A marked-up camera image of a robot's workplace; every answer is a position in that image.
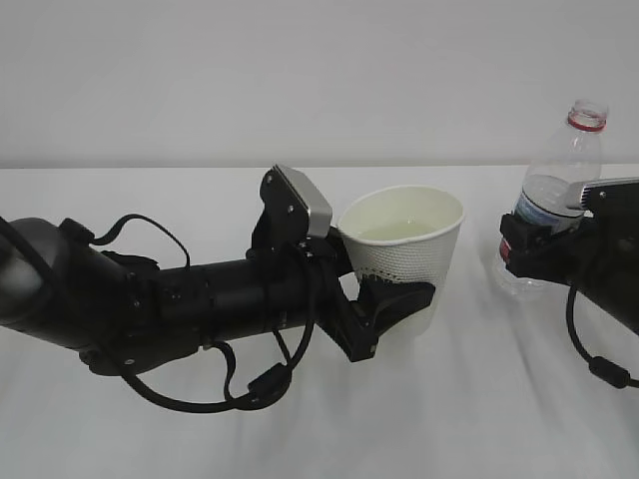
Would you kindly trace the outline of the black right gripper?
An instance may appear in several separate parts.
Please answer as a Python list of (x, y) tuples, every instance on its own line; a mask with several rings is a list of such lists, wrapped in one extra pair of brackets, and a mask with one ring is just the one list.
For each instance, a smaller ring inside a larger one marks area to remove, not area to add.
[(619, 287), (614, 246), (619, 222), (615, 219), (586, 219), (577, 228), (557, 234), (550, 226), (505, 214), (499, 230), (501, 258), (518, 278), (577, 283), (581, 289)]

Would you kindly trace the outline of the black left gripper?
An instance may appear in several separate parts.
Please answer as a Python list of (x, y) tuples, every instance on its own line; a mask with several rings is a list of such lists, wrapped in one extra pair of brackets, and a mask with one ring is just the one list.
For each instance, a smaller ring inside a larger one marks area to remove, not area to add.
[(435, 297), (436, 286), (427, 281), (363, 278), (356, 299), (349, 299), (340, 279), (353, 272), (353, 266), (335, 227), (322, 239), (307, 239), (306, 252), (319, 271), (317, 324), (351, 362), (373, 358), (380, 337), (425, 312)]

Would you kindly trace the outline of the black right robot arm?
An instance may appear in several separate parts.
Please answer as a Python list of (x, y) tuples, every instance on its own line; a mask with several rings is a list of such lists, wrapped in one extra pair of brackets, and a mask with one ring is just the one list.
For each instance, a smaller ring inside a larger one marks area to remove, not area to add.
[(575, 284), (579, 292), (638, 331), (638, 180), (570, 185), (565, 206), (589, 212), (572, 230), (553, 234), (513, 214), (501, 218), (506, 268), (517, 277)]

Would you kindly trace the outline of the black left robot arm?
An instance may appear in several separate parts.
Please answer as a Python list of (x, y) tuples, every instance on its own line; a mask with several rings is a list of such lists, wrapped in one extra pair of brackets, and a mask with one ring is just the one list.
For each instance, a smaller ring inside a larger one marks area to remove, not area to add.
[(96, 238), (82, 225), (30, 218), (13, 229), (46, 261), (79, 315), (72, 318), (18, 249), (1, 244), (1, 323), (78, 352), (98, 375), (141, 374), (215, 341), (297, 328), (322, 329), (352, 361), (371, 358), (379, 337), (430, 306), (426, 279), (376, 272), (349, 300), (340, 278), (353, 269), (332, 210), (309, 178), (275, 166), (260, 188), (263, 212), (243, 259), (162, 269), (118, 254), (114, 225)]

